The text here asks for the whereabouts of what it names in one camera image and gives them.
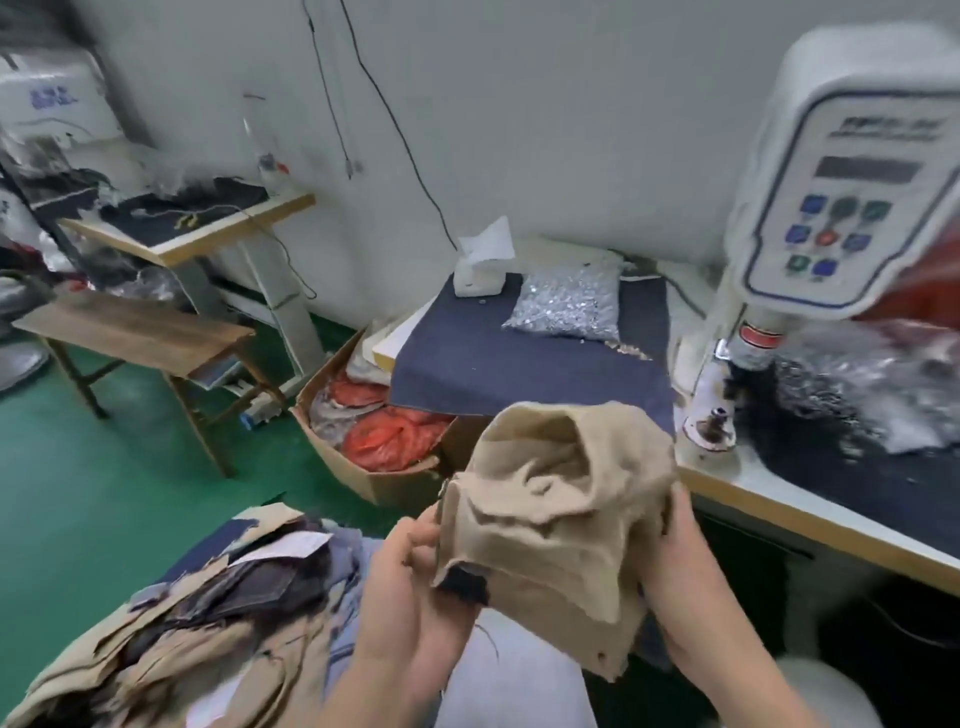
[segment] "white paper tag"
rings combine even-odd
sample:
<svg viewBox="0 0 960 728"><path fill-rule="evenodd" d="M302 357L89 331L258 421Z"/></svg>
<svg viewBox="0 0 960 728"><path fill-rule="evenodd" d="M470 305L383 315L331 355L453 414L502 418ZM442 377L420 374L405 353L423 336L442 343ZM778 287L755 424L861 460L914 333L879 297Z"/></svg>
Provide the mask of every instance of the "white paper tag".
<svg viewBox="0 0 960 728"><path fill-rule="evenodd" d="M230 700L233 699L237 688L240 687L240 681L243 680L249 668L250 663L247 663L239 673L198 698L186 712L186 728L206 728L225 716Z"/></svg>
<svg viewBox="0 0 960 728"><path fill-rule="evenodd" d="M331 538L333 538L333 534L330 533L295 531L278 538L272 544L267 544L251 551L246 556L241 556L230 565L235 567L238 564L246 564L248 561L262 561L263 559L305 559Z"/></svg>

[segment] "dark blue cloth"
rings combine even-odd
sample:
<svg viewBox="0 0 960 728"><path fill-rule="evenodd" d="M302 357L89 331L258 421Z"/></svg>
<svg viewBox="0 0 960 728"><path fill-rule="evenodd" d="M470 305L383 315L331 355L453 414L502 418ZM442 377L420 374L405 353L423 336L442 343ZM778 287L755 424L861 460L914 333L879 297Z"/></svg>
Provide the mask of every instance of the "dark blue cloth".
<svg viewBox="0 0 960 728"><path fill-rule="evenodd" d="M247 529L257 524L256 519L231 519L205 539L193 546L155 583L172 584L187 574L196 573L207 562L222 554L234 541L243 536Z"/></svg>
<svg viewBox="0 0 960 728"><path fill-rule="evenodd" d="M521 276L509 275L498 296L458 299L451 276L396 359L391 404L492 416L519 401L615 400L642 408L673 432L674 396L666 369L670 322L662 279L620 285L620 338L650 361L595 341L502 328L521 284Z"/></svg>

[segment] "plastic bag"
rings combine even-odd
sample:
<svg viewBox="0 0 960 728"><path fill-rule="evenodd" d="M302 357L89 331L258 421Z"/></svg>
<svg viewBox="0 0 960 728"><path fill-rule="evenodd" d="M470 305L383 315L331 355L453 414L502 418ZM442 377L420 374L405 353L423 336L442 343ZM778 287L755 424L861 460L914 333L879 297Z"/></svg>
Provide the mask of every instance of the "plastic bag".
<svg viewBox="0 0 960 728"><path fill-rule="evenodd" d="M775 360L778 404L891 453L960 442L960 334L897 319L812 322Z"/></svg>
<svg viewBox="0 0 960 728"><path fill-rule="evenodd" d="M426 457L451 422L446 415L384 407L353 426L341 452L370 473L396 473Z"/></svg>
<svg viewBox="0 0 960 728"><path fill-rule="evenodd" d="M310 428L321 440L338 448L361 417L382 406L378 402L366 407L344 407L333 401L329 392L323 389L310 404Z"/></svg>
<svg viewBox="0 0 960 728"><path fill-rule="evenodd" d="M108 292L125 299L169 303L177 308L190 303L177 277L157 265L148 265L137 274L136 279L115 285Z"/></svg>
<svg viewBox="0 0 960 728"><path fill-rule="evenodd" d="M586 263L524 277L514 312L504 328L619 341L620 265Z"/></svg>
<svg viewBox="0 0 960 728"><path fill-rule="evenodd" d="M329 384L330 398L344 407L364 407L387 400L389 387L350 381L346 371L341 371Z"/></svg>
<svg viewBox="0 0 960 728"><path fill-rule="evenodd" d="M390 386L390 372L383 371L376 366L376 364L368 361L367 357L364 356L364 346L367 342L373 338L383 338L384 330L388 327L389 323L387 321L375 319L367 327L367 333L357 342L356 348L353 350L353 355L350 357L350 361L347 362L347 376L350 380Z"/></svg>

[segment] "wooden stool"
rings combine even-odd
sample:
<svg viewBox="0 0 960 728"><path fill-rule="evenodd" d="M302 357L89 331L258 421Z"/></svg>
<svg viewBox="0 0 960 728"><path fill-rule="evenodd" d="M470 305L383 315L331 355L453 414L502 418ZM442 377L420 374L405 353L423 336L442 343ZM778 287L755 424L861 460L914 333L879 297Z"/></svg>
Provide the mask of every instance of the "wooden stool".
<svg viewBox="0 0 960 728"><path fill-rule="evenodd" d="M202 319L161 303L121 299L94 291L60 296L13 325L43 340L93 414L101 419L108 413L94 396L91 384L125 363L163 372L193 431L224 477L233 475L233 467L211 445L208 429L245 410L263 392L269 393L281 410L286 408L283 393L244 351L243 345L254 336L252 328ZM113 361L96 372L81 374L64 343L104 354ZM207 418L191 404L186 381L202 367L230 355L247 368L256 386L223 412Z"/></svg>

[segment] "green button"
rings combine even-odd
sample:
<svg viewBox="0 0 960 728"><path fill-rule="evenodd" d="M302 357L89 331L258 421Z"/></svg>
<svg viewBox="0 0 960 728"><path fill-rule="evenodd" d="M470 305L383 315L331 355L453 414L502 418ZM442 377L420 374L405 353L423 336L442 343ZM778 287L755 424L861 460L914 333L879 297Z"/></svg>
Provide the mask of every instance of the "green button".
<svg viewBox="0 0 960 728"><path fill-rule="evenodd" d="M810 258L806 255L791 255L790 259L786 261L786 269L794 273L800 273L805 271L809 264Z"/></svg>
<svg viewBox="0 0 960 728"><path fill-rule="evenodd" d="M879 222L887 216L892 206L886 200L871 200L863 206L863 219L871 223Z"/></svg>

